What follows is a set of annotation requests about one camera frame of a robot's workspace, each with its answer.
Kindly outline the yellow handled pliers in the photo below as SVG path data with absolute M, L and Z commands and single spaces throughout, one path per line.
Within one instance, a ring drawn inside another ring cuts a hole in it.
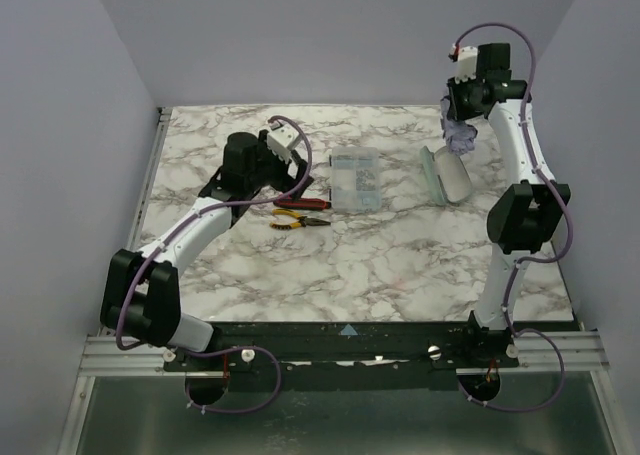
M 328 220 L 323 220 L 316 217 L 302 215 L 293 210 L 284 209 L 284 208 L 276 208 L 272 211 L 272 214 L 275 216 L 286 216 L 293 219 L 293 222 L 291 223 L 271 222 L 269 224 L 271 228 L 280 230 L 280 231 L 289 231 L 293 229 L 308 228 L 308 227 L 324 227 L 324 226 L 331 225 L 331 222 Z

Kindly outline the purple umbrella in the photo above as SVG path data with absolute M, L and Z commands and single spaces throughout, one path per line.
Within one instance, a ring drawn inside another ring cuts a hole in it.
M 446 147 L 457 156 L 465 155 L 475 149 L 478 135 L 477 129 L 464 121 L 456 121 L 448 117 L 451 107 L 450 97 L 445 95 L 440 100 L 440 124 Z

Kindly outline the clear plastic screw box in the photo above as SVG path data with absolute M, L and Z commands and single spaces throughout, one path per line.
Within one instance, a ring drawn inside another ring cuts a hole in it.
M 330 203 L 337 212 L 376 212 L 382 206 L 379 151 L 334 147 L 329 156 Z

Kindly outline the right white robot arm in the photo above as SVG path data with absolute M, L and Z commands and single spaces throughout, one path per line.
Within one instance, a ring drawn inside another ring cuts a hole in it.
M 456 70 L 447 82 L 443 127 L 467 129 L 470 120 L 484 118 L 506 171 L 506 190 L 487 216 L 489 274 L 469 320 L 476 336 L 502 334 L 509 329 L 527 267 L 556 231 L 571 191 L 546 164 L 533 123 L 530 84 L 513 78 L 509 44 L 454 45 L 449 57 Z

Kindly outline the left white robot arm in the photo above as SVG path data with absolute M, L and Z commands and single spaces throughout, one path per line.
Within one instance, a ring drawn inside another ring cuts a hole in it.
M 308 139 L 273 122 L 258 134 L 228 136 L 221 166 L 199 191 L 186 214 L 165 234 L 137 251 L 121 249 L 111 258 L 100 309 L 103 326 L 119 348 L 133 344 L 174 347 L 196 353 L 211 345 L 214 328 L 183 312 L 179 282 L 186 268 L 218 236 L 231 229 L 269 187 L 301 196 L 311 183 L 310 158 L 297 153 Z

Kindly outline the mint green umbrella case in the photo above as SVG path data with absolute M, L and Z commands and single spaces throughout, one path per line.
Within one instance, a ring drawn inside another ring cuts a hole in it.
M 423 172 L 432 201 L 438 206 L 459 205 L 473 193 L 470 176 L 459 156 L 446 146 L 420 150 Z

